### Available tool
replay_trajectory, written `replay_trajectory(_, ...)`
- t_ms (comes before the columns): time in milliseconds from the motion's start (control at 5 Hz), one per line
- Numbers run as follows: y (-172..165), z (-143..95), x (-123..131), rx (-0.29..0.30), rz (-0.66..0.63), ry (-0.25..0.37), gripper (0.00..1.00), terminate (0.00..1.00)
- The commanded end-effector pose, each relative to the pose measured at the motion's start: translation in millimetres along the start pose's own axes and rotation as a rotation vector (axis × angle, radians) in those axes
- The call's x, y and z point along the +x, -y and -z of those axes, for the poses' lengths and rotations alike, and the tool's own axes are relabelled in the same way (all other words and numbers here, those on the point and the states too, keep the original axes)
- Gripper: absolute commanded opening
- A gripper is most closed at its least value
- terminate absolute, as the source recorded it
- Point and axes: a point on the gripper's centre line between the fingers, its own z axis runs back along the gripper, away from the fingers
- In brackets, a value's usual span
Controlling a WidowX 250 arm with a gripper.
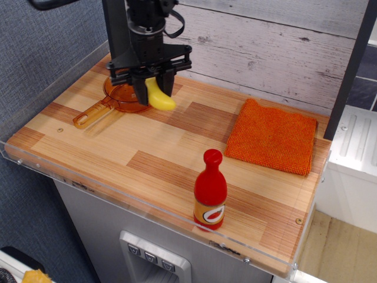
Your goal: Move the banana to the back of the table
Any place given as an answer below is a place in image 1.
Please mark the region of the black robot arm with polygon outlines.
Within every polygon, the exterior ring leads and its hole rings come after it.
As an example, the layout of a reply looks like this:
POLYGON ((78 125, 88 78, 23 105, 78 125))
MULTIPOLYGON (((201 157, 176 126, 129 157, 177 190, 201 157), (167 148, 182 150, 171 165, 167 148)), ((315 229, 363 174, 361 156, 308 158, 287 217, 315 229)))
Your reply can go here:
POLYGON ((155 78, 161 91, 170 96, 174 77, 191 68, 189 45, 166 44, 163 36, 176 38, 181 27, 169 34, 166 18, 184 18, 174 10, 177 1, 103 1, 110 44, 111 61, 107 64, 113 85, 128 84, 138 102, 149 104, 146 82, 155 78))

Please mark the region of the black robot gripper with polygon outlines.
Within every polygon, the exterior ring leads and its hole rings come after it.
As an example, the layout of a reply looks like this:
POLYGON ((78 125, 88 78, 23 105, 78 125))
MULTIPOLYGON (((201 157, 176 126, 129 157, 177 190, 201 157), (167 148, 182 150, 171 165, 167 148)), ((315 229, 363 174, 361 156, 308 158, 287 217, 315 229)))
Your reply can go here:
POLYGON ((163 33, 137 34, 130 32, 130 47, 107 64, 113 85, 133 84, 138 102, 148 105, 145 78, 156 77, 160 90, 171 97, 177 72, 191 67, 192 47, 165 44, 163 33))

